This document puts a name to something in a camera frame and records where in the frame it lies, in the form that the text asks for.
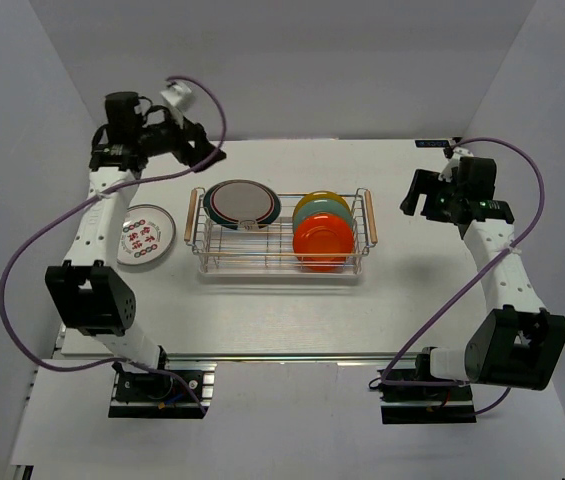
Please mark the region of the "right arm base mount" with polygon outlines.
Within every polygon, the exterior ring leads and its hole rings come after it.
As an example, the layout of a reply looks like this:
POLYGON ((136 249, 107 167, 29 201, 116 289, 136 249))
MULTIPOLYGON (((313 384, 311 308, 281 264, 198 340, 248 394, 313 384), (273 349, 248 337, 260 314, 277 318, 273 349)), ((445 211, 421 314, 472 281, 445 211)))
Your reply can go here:
POLYGON ((380 377, 368 386, 380 394, 380 411, 383 425, 442 425, 476 423, 473 394, 470 387, 440 386, 415 368, 393 370, 388 379, 397 382, 430 381, 436 386, 386 385, 380 377))

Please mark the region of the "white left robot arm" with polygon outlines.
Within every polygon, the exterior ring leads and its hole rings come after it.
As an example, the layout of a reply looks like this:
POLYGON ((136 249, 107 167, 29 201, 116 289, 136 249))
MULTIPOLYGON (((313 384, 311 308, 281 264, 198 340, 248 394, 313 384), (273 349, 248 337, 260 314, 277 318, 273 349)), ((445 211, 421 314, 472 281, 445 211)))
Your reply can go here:
POLYGON ((136 92, 106 96, 107 122, 92 141, 90 203, 62 264, 45 274, 64 325, 96 339, 116 357, 147 366, 138 384, 153 399, 171 392, 174 377, 159 365, 161 349, 136 322, 136 297, 116 271, 123 223, 150 158, 170 153, 183 165, 204 170, 225 157, 202 125, 185 117, 193 100, 186 84, 175 82, 161 96, 162 104, 148 110, 136 92))

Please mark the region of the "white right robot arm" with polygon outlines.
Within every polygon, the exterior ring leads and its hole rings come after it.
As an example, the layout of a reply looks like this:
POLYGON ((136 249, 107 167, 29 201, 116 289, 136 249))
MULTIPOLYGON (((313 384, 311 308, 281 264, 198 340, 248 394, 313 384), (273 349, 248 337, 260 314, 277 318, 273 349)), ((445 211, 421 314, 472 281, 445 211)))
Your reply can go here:
POLYGON ((455 225, 471 253, 487 316, 459 350, 433 347, 429 364, 413 374, 415 390, 434 399, 450 381, 543 390, 565 345, 565 317, 552 314, 536 294, 515 250, 514 216, 494 197, 494 160, 461 157, 443 172, 418 169, 401 211, 455 225))

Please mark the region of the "teal plate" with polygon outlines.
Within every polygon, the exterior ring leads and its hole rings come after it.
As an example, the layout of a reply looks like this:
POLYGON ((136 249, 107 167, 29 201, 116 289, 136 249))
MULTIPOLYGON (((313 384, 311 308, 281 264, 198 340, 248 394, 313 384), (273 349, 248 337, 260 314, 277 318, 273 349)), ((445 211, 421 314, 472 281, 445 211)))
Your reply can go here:
POLYGON ((319 214, 335 215, 350 228, 353 227, 353 216, 347 205, 343 205, 331 198, 317 198, 306 202, 294 211, 292 230, 296 231, 302 222, 311 216, 319 214))

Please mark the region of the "green red rimmed plate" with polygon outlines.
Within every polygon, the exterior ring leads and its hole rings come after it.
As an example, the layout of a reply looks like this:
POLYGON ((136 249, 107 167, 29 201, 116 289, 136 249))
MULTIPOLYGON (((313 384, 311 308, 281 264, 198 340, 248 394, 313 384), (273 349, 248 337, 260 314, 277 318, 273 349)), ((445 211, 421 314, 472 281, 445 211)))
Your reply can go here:
POLYGON ((236 231, 260 230, 280 215, 281 201, 269 187, 251 180, 227 180, 204 195, 203 208, 217 225, 236 231))

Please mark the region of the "orange plate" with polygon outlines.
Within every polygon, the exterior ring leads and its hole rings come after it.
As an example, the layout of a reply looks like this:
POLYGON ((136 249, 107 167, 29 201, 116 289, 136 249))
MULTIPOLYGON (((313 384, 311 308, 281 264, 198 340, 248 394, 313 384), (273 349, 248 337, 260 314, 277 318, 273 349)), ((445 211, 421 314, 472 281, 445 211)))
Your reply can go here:
POLYGON ((353 252, 352 227, 330 213, 314 214, 303 220, 293 235, 293 251, 304 268, 331 272, 342 267, 353 252))

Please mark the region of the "white plate coloured circles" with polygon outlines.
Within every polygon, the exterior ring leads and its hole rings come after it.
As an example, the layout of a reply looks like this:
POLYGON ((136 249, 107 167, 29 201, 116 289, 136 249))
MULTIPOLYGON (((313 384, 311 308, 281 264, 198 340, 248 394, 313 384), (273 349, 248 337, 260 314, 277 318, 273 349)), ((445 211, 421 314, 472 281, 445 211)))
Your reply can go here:
POLYGON ((125 267, 146 265, 170 252, 177 236, 176 223, 162 207, 140 204, 127 210, 117 262, 125 267))

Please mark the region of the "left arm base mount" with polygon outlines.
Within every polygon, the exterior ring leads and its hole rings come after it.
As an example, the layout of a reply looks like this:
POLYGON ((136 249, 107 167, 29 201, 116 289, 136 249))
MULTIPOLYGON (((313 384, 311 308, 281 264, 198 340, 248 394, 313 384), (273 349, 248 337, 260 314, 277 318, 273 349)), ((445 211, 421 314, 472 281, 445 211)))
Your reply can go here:
POLYGON ((168 362, 166 369, 186 385, 170 376, 141 370, 126 370, 116 362, 113 389, 108 408, 112 419, 203 419, 200 402, 208 409, 213 394, 216 365, 208 362, 168 362))

